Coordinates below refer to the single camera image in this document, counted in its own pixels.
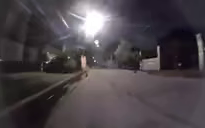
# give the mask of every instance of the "parked car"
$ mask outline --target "parked car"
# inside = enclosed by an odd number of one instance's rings
[[[41,71],[47,73],[71,73],[78,70],[77,61],[70,57],[54,57],[41,64]]]
[[[45,61],[41,64],[43,72],[63,73],[65,70],[66,59],[62,57],[54,57],[50,61]]]

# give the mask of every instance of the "tree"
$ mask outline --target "tree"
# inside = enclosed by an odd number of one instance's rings
[[[131,56],[131,47],[132,45],[129,42],[121,40],[118,48],[114,52],[116,60],[119,64],[123,64],[128,61],[128,58]]]

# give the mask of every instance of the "car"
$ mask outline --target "car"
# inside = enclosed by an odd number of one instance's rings
[[[65,72],[66,59],[62,57],[54,57],[49,61],[41,64],[41,70],[47,73],[63,73]]]

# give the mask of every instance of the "sidewalk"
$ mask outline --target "sidewalk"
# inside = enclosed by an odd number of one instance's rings
[[[0,111],[57,82],[69,80],[77,74],[78,73],[53,74],[43,72],[4,74],[1,76],[1,91],[3,92],[4,105],[0,105]]]
[[[164,77],[205,78],[205,71],[196,70],[148,71],[148,74]]]

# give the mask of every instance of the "asphalt road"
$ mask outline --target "asphalt road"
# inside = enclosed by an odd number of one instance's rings
[[[45,128],[205,128],[205,78],[90,70]]]

